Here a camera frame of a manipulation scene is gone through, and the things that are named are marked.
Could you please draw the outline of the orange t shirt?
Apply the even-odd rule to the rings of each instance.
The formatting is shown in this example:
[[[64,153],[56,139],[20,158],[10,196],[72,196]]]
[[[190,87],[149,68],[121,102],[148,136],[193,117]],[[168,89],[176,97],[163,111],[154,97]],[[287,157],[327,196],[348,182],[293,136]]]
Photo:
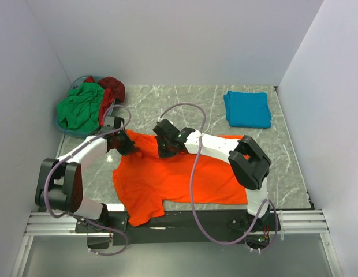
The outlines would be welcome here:
[[[132,130],[127,133],[139,150],[121,158],[113,171],[113,183],[130,216],[129,223],[136,227],[163,216],[165,200],[190,202],[189,179],[196,156],[181,153],[161,159],[153,135]],[[247,203],[245,188],[237,182],[231,167],[204,155],[196,166],[193,192],[199,204]]]

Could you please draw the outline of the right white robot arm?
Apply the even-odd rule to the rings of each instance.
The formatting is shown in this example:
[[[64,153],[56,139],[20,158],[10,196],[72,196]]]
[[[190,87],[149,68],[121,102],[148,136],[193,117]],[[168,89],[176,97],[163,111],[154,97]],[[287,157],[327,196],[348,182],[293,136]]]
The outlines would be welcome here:
[[[229,164],[235,179],[245,188],[248,215],[244,220],[254,230],[264,228],[270,208],[268,204],[260,205],[268,198],[267,177],[271,160],[252,137],[226,139],[193,128],[179,130],[166,119],[160,120],[153,131],[160,158],[171,158],[182,152],[200,153]]]

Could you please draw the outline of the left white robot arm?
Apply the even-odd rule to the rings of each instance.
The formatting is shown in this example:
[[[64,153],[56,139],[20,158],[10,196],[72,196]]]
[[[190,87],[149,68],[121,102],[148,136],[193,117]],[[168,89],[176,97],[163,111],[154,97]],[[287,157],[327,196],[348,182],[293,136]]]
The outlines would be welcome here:
[[[73,150],[42,161],[35,193],[35,204],[47,210],[59,210],[89,220],[97,232],[111,227],[107,205],[84,195],[83,170],[95,159],[115,149],[121,155],[135,151],[135,142],[125,130],[123,118],[107,116],[98,127]]]

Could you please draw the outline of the green t shirt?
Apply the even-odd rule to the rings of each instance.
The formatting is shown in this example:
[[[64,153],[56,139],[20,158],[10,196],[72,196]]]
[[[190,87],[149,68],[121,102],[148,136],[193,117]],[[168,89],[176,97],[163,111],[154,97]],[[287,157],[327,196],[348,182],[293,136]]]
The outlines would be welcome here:
[[[99,126],[99,111],[105,90],[97,83],[82,83],[71,89],[56,106],[61,128],[91,132]]]

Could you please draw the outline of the dark red t shirt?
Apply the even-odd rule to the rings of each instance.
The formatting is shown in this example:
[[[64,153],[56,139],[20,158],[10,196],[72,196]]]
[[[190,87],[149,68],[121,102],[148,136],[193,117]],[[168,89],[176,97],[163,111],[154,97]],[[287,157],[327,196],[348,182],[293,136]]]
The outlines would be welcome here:
[[[95,83],[95,79],[89,76],[84,80],[85,83]],[[99,110],[99,124],[103,123],[103,115],[106,110],[115,102],[125,101],[125,86],[114,77],[105,77],[96,82],[104,89],[103,98]]]

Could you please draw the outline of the blue plastic basket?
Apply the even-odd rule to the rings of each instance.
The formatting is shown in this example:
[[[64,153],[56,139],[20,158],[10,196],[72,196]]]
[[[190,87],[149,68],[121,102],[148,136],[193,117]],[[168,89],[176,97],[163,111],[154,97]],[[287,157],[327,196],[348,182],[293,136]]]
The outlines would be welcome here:
[[[95,79],[96,82],[103,78],[102,76],[93,76],[93,75],[89,75],[89,76],[92,76]],[[66,93],[66,96],[65,96],[64,99],[66,99],[66,97],[68,96],[68,94],[69,94],[71,89],[75,89],[79,85],[84,83],[84,80],[86,78],[88,78],[89,76],[81,76],[81,77],[75,79],[74,82],[72,83],[71,87],[69,88],[68,92]],[[57,127],[57,129],[60,132],[65,133],[65,134],[70,135],[70,136],[74,136],[74,137],[86,137],[90,133],[90,132],[71,131],[71,130],[66,130],[66,129],[61,128],[59,123],[58,123],[57,109],[56,109],[56,116],[55,116],[55,126]]]

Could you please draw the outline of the folded blue t shirt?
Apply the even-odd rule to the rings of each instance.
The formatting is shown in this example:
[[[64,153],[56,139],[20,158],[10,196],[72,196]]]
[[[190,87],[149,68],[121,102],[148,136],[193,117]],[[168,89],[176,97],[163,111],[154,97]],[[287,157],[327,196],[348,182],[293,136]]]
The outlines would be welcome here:
[[[271,112],[267,94],[228,91],[223,96],[226,120],[231,127],[268,129]]]

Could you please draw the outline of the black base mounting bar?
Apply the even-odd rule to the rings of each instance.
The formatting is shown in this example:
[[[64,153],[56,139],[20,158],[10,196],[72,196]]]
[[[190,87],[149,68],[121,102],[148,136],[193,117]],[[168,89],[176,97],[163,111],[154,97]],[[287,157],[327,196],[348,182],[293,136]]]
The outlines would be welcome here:
[[[197,216],[206,232],[219,241],[234,241],[241,237],[252,223],[253,216],[243,209],[236,210],[204,210],[197,211]],[[182,242],[207,242],[208,239],[198,228],[191,211],[167,211],[164,216],[153,218],[147,223],[133,227],[128,222],[127,212],[109,212],[111,226],[127,235],[130,244],[149,243],[182,243]],[[281,225],[276,220],[277,215],[271,211],[268,215],[258,219],[241,243],[250,242],[252,246],[264,248],[270,240],[263,236],[281,230]],[[88,234],[87,245],[108,248],[112,245],[125,245],[125,238],[118,233],[96,228],[84,221],[78,221],[75,226],[77,234]]]

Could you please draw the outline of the aluminium frame rail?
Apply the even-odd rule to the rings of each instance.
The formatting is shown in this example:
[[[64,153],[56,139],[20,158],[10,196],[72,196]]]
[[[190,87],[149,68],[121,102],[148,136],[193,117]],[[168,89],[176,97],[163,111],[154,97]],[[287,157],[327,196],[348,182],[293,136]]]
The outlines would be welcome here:
[[[321,210],[279,210],[283,237],[288,234],[319,234],[323,242],[324,252],[333,276],[343,276],[343,271],[336,254],[330,230]],[[32,212],[29,216],[20,251],[11,276],[22,276],[33,239],[38,236],[61,237],[77,236],[77,220],[70,216],[54,218],[47,212]]]

